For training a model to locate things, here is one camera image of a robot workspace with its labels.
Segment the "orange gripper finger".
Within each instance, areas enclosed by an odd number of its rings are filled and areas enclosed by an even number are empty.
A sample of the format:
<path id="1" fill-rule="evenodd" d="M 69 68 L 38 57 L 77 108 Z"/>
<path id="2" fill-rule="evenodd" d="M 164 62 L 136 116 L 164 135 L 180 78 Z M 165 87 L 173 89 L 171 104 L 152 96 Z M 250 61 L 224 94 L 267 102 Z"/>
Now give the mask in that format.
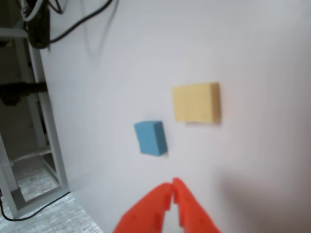
<path id="1" fill-rule="evenodd" d="M 163 183 L 132 206 L 120 219 L 115 233 L 160 233 L 170 209 L 173 185 Z"/>
<path id="2" fill-rule="evenodd" d="M 178 205 L 179 225 L 185 233 L 218 233 L 219 229 L 179 178 L 173 179 L 173 201 Z"/>

